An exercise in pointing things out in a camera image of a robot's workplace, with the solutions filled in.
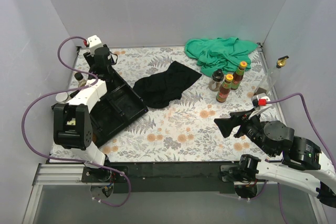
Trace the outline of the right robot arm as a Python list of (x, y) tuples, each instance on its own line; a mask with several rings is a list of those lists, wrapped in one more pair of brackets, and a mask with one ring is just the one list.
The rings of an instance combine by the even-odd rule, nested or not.
[(335, 169), (321, 148), (280, 121), (261, 121), (252, 111), (232, 112), (229, 118), (215, 119), (223, 137), (238, 128), (235, 138), (248, 137), (269, 157), (282, 156), (281, 164), (272, 164), (250, 154), (222, 172), (233, 182), (270, 180), (300, 189), (322, 204), (335, 207)]

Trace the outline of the blue label spice jar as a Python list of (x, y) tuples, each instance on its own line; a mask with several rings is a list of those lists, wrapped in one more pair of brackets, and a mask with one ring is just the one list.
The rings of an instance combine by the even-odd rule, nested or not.
[(61, 92), (56, 94), (55, 99), (57, 103), (66, 103), (70, 100), (70, 96), (67, 92)]

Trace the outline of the pink cap spice bottle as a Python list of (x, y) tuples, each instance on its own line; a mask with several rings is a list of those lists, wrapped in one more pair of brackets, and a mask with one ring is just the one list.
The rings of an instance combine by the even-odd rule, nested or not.
[(96, 136), (95, 134), (92, 136), (92, 141), (93, 141), (93, 142), (96, 142), (96, 141), (97, 141), (97, 136)]

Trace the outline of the dark soy sauce bottle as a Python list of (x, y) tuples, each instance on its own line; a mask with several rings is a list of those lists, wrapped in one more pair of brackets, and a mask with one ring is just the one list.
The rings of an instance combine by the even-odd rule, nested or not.
[(74, 78), (77, 80), (79, 88), (84, 87), (87, 83), (86, 79), (83, 77), (82, 73), (80, 72), (76, 72), (74, 74)]

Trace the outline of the tall gold spout bottle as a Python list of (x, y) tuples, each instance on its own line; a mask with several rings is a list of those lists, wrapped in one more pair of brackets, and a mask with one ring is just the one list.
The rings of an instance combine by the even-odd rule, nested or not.
[(280, 77), (280, 71), (282, 67), (286, 65), (287, 59), (289, 59), (289, 56), (283, 56), (278, 58), (275, 66), (267, 70), (262, 81), (254, 91), (254, 95), (263, 93), (268, 94), (272, 90), (273, 86)]

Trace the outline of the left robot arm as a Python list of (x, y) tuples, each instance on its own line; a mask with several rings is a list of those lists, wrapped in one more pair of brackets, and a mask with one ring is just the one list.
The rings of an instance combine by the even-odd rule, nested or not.
[(92, 140), (90, 112), (106, 93), (106, 82), (94, 78), (71, 100), (54, 106), (54, 143), (71, 150), (78, 157), (77, 161), (91, 168), (100, 182), (113, 180), (116, 174), (126, 177), (124, 172), (108, 166), (106, 154)]

